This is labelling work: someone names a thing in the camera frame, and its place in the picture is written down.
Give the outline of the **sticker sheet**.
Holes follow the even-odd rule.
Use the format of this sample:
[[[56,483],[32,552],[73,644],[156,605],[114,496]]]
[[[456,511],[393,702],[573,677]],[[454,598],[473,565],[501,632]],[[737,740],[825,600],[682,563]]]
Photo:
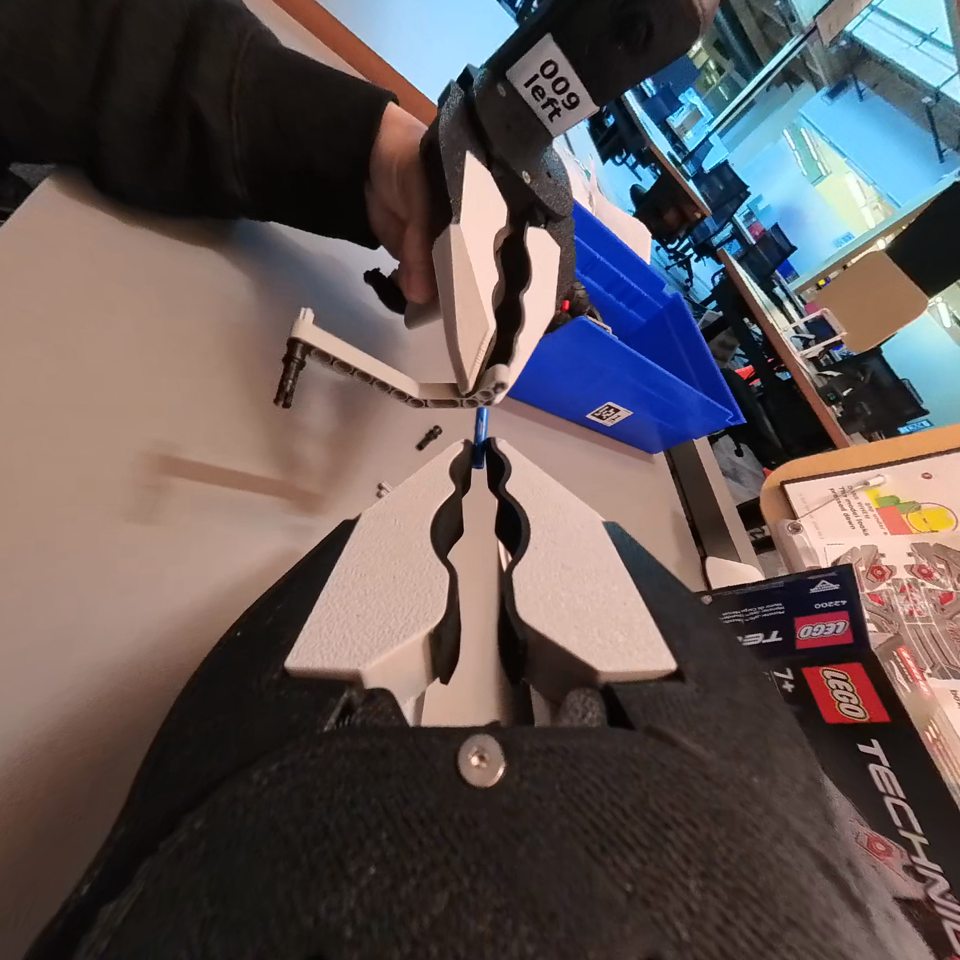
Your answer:
[[[835,537],[817,552],[852,567],[872,645],[894,641],[925,677],[958,679],[958,533]]]

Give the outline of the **grey desk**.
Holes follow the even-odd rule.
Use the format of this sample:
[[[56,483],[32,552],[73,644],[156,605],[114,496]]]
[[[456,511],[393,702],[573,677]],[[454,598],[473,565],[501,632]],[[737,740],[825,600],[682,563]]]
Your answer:
[[[65,174],[2,226],[2,958],[113,825],[188,677],[340,522],[473,433],[310,363],[299,310],[450,375],[364,283],[383,250],[275,224],[141,218]],[[431,426],[441,436],[415,445]]]

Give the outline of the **long wooden table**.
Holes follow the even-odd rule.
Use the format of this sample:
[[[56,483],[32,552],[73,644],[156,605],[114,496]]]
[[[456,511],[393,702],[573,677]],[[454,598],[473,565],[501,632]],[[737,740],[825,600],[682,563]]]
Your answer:
[[[630,120],[623,127],[636,129],[635,141],[642,140],[645,150],[660,169],[658,180],[666,182],[661,190],[664,212],[651,214],[655,225],[662,225],[670,236],[690,239],[697,229],[726,206],[715,199],[733,198],[730,189],[722,186],[699,188],[697,178],[689,176],[677,160],[663,132],[642,111],[634,91],[618,99],[619,112]],[[729,332],[736,338],[739,350],[753,366],[760,383],[754,398],[764,410],[765,424],[770,426],[788,459],[847,450],[857,440],[847,434],[833,409],[819,395],[816,385],[792,346],[774,325],[774,304],[738,261],[723,249],[716,251],[721,263],[721,276],[711,288],[722,311],[714,325],[719,333]]]

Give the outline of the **grey bent beam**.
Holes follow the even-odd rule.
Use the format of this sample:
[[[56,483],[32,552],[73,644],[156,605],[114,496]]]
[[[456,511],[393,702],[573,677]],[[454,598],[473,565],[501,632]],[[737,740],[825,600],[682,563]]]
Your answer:
[[[307,307],[299,310],[291,337],[313,349],[307,362],[314,361],[414,409],[474,410],[492,406],[501,401],[511,385],[510,377],[497,377],[494,367],[482,373],[478,385],[468,393],[462,393],[453,382],[418,381],[322,329]]]

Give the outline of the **grey metal rail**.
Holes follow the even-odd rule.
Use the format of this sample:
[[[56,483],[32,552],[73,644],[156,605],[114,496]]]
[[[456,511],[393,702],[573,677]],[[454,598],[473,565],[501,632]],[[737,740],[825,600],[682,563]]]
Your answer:
[[[709,441],[689,440],[664,456],[701,557],[703,589],[712,592],[764,581],[757,552]]]

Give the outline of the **black toy set box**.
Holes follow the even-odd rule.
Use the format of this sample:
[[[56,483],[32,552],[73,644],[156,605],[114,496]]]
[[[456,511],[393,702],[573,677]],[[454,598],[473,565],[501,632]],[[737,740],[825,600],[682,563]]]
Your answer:
[[[958,802],[873,651],[848,564],[705,591],[802,728],[844,839],[921,958],[959,957]]]

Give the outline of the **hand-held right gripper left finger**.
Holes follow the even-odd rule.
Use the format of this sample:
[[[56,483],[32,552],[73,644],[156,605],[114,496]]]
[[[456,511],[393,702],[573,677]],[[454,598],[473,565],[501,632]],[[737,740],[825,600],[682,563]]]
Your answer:
[[[463,444],[441,450],[356,519],[284,667],[387,690],[423,723],[426,691],[458,665],[461,608],[450,553],[463,536]]]

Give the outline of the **pile of toy parts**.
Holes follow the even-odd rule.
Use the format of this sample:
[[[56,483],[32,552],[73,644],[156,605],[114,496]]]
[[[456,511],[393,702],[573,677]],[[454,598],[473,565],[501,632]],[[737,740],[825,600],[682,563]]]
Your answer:
[[[595,326],[608,329],[586,287],[579,279],[575,279],[561,300],[549,330],[556,331],[578,318],[586,318]]]

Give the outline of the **person's left forearm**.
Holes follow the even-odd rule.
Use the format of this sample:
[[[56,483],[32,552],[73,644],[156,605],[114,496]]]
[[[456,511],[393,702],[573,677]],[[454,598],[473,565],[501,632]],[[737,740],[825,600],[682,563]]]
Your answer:
[[[376,249],[365,186],[395,101],[242,2],[1,4],[2,161],[75,168],[153,213]]]

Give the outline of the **wooden board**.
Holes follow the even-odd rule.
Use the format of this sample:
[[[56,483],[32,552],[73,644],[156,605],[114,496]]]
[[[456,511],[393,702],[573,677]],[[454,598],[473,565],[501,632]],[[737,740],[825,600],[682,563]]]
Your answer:
[[[822,558],[818,556],[817,547],[822,543],[814,541],[796,519],[784,491],[787,482],[924,458],[958,450],[958,446],[959,426],[955,424],[876,442],[860,443],[848,449],[836,449],[787,462],[779,467],[766,479],[760,493],[759,505],[774,547],[787,572],[793,574],[832,568],[825,566]]]

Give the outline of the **blue storage bin with tag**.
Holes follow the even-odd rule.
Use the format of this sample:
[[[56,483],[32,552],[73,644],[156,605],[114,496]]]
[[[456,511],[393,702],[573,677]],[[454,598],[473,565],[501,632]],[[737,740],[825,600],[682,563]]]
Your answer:
[[[645,453],[746,421],[727,382],[714,399],[586,318],[541,338],[509,398]]]

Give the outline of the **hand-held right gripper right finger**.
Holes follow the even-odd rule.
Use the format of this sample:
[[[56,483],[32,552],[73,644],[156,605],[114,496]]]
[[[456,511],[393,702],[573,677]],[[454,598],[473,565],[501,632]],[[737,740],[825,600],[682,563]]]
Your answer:
[[[675,681],[680,666],[601,514],[490,441],[497,652],[507,725],[553,725],[578,691]]]

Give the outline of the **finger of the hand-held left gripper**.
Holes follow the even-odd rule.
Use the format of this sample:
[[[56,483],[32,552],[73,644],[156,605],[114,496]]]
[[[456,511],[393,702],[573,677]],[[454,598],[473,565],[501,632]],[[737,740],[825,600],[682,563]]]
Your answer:
[[[509,210],[491,171],[468,151],[460,210],[433,246],[445,343],[461,396],[501,396],[507,367],[490,363],[498,336],[498,250]]]
[[[517,378],[556,313],[561,249],[543,228],[513,231],[498,253],[494,298],[493,367],[498,378]]]

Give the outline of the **plain blue storage bin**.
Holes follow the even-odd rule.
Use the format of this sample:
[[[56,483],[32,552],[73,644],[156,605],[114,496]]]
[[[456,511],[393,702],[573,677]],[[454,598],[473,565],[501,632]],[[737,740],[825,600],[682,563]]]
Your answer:
[[[573,204],[575,278],[593,311],[617,337],[668,313],[684,313],[683,297],[579,201]]]

